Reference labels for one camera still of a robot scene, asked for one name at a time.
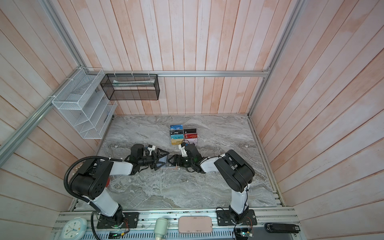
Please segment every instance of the pink wooden wall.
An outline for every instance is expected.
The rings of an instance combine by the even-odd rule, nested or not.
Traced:
[[[0,144],[75,67],[38,0],[0,1]],[[93,155],[97,144],[51,110],[0,169],[2,238],[47,239],[72,201],[63,186],[65,171]]]
[[[263,70],[296,0],[52,0],[87,66]],[[159,78],[158,101],[117,114],[247,113],[258,77]]]
[[[308,239],[384,239],[383,13],[308,1],[252,116]]]

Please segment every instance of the blue card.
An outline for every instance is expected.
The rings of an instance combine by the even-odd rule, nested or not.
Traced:
[[[171,139],[184,139],[184,134],[175,134],[170,136]]]
[[[171,125],[170,129],[171,130],[180,130],[180,129],[183,129],[183,125]]]

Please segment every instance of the black mounting plate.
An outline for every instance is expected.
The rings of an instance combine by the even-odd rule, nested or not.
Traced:
[[[110,226],[110,222],[102,217],[103,215],[100,215],[99,221],[97,222],[97,228],[98,229],[107,229],[112,228]],[[128,220],[128,227],[129,228],[136,228],[137,227],[137,220],[139,219],[139,213],[138,212],[125,212],[124,213],[124,220]]]
[[[230,210],[217,210],[216,211],[217,216],[217,224],[219,226],[231,226],[234,225],[234,223],[231,221],[231,214]],[[249,209],[246,215],[243,217],[242,220],[239,221],[240,223],[237,225],[257,225],[255,211],[252,209]]]

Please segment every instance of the marble tabletop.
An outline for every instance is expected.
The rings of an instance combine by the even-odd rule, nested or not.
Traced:
[[[99,155],[125,158],[135,143],[155,145],[180,154],[170,144],[169,126],[197,128],[197,149],[203,157],[235,150],[255,170],[248,192],[251,207],[276,206],[268,177],[246,115],[118,116],[113,119]],[[228,207],[231,189],[220,173],[190,173],[185,169],[146,169],[133,176],[111,176],[109,194],[123,209]],[[92,209],[78,201],[75,210]]]

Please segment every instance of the card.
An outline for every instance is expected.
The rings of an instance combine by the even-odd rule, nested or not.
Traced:
[[[183,140],[184,139],[184,135],[183,134],[171,135],[170,138],[171,139],[181,139],[181,140]]]
[[[169,134],[170,135],[183,134],[183,130],[170,130]]]
[[[171,125],[170,129],[171,130],[180,130],[180,129],[183,129],[183,125]]]
[[[196,128],[184,129],[184,134],[186,133],[197,133]]]
[[[194,143],[197,146],[197,138],[186,138],[185,140],[188,140],[189,144]]]
[[[180,145],[182,141],[183,141],[182,138],[181,139],[171,139],[170,143],[172,145]]]
[[[197,133],[188,133],[184,134],[185,139],[187,138],[197,138]]]

